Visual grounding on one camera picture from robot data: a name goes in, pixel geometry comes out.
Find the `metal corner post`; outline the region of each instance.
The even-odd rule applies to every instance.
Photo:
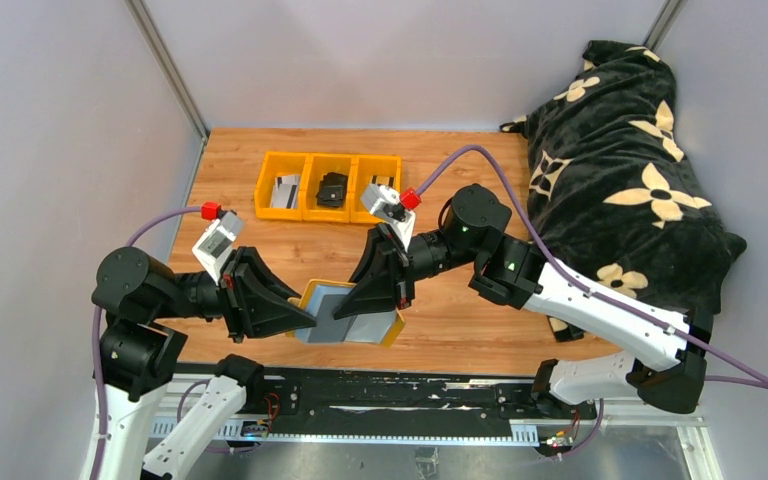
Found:
[[[643,41],[643,45],[652,51],[655,51],[655,49],[658,48],[658,45],[661,44],[661,41],[670,31],[670,27],[685,2],[686,0],[666,0],[664,2],[664,6],[661,7],[661,11],[658,12],[658,17],[655,19],[655,22],[652,23],[652,27],[646,35],[646,40]]]
[[[157,63],[160,65],[160,69],[169,81],[169,85],[172,87],[172,91],[178,98],[178,102],[181,104],[181,108],[184,109],[187,118],[195,129],[196,134],[201,138],[202,144],[207,142],[207,137],[210,135],[210,130],[207,128],[207,124],[204,122],[201,113],[196,107],[196,103],[190,95],[187,86],[181,78],[181,73],[175,66],[175,62],[172,61],[172,56],[169,54],[169,50],[166,48],[166,44],[163,43],[163,39],[157,30],[157,26],[154,24],[154,20],[151,18],[151,14],[148,11],[148,7],[144,0],[125,0],[125,4],[131,11],[131,15],[137,22],[137,26],[143,33],[143,36],[151,48],[154,57],[157,59]]]

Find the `wooden surface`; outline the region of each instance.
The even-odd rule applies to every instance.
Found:
[[[363,251],[368,226],[258,220],[254,187],[267,150],[399,155],[402,185],[418,186],[457,148],[486,147],[525,197],[526,142],[519,135],[380,130],[215,129],[210,136],[190,195],[190,205],[221,202],[247,222],[237,244],[257,247],[272,271],[296,291],[311,278],[345,281]],[[455,191],[480,183],[511,206],[486,161],[468,153],[456,161],[423,195],[414,233],[436,228],[437,214]],[[183,219],[170,258],[176,272],[197,271],[190,249],[206,224],[196,215]],[[526,238],[514,213],[508,233]],[[224,322],[169,320],[189,335],[182,361],[215,362],[237,353],[268,365],[421,370],[438,372],[532,374],[542,360],[587,359],[617,348],[588,336],[555,343],[546,318],[493,305],[467,287],[471,269],[448,272],[419,282],[413,307],[403,312],[407,326],[390,348],[343,344],[309,346],[283,335],[234,344]]]

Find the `yellow box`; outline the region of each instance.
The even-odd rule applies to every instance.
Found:
[[[349,223],[351,213],[349,206],[354,199],[354,169],[355,158],[351,155],[332,155],[326,153],[310,154],[309,168],[302,175],[302,189],[299,192],[299,206],[302,209],[302,219],[310,222],[340,222]],[[321,207],[316,204],[316,193],[319,182],[326,173],[341,173],[349,177],[346,184],[346,199],[340,208]]]
[[[316,204],[319,182],[326,173],[347,175],[346,201],[340,208]],[[271,208],[275,179],[282,175],[300,175],[298,208]],[[360,201],[360,196],[373,177],[378,183],[402,188],[402,159],[388,155],[349,155],[307,152],[266,152],[254,193],[257,218],[305,220],[338,223],[378,223]]]
[[[307,153],[267,152],[260,167],[260,176],[254,187],[254,212],[257,218],[277,220],[301,220],[301,182],[299,182],[299,208],[272,208],[272,188],[275,179],[283,175],[300,175],[304,177],[308,164]]]
[[[372,182],[372,177],[389,177],[393,179],[392,187],[397,192],[402,191],[402,158],[384,155],[358,155],[358,165],[355,171],[354,191],[351,211],[352,223],[378,223],[381,220],[370,215],[360,201],[360,196]]]

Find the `white wall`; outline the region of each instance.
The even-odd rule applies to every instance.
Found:
[[[95,269],[182,204],[197,154],[124,2],[0,1],[0,479],[77,477]]]
[[[663,0],[149,0],[211,126],[494,130]]]
[[[749,243],[714,344],[768,373],[768,2],[691,0],[658,54],[678,76],[677,140],[706,198]],[[725,478],[768,478],[768,392],[708,385],[703,405]]]

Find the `red connector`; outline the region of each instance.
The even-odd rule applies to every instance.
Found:
[[[399,201],[402,202],[405,208],[413,210],[422,203],[422,199],[419,198],[419,194],[413,188],[408,188],[399,196]]]
[[[201,218],[213,221],[220,216],[222,216],[222,205],[216,202],[205,202],[201,206]]]

